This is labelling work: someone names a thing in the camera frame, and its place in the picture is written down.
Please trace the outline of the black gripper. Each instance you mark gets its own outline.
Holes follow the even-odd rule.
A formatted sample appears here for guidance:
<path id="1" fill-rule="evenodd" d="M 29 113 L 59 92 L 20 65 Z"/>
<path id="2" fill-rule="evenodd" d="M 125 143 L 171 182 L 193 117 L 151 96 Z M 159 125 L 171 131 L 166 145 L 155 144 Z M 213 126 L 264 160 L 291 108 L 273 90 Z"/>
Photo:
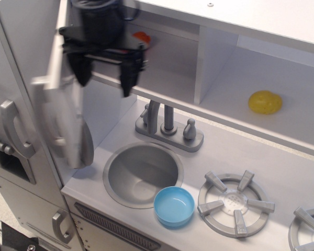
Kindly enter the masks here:
<path id="1" fill-rule="evenodd" d="M 88 84 L 94 60 L 117 64 L 123 96 L 129 97 L 146 64 L 146 44 L 126 28 L 127 22 L 138 18 L 140 8 L 131 16 L 126 7 L 78 7 L 77 12 L 81 24 L 61 27 L 59 34 L 78 83 L 83 87 Z"/>

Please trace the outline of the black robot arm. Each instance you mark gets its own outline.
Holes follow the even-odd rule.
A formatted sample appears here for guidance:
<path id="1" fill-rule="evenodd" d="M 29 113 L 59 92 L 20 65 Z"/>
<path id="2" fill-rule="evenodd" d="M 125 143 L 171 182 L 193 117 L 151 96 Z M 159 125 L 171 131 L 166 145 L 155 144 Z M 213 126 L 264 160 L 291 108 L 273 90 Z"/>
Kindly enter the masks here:
<path id="1" fill-rule="evenodd" d="M 73 1 L 80 25 L 61 27 L 64 52 L 69 65 L 82 86 L 92 77 L 93 62 L 119 65 L 123 96 L 128 97 L 144 70 L 148 43 L 131 35 L 126 22 L 140 14 L 137 5 L 131 17 L 126 14 L 123 1 Z"/>

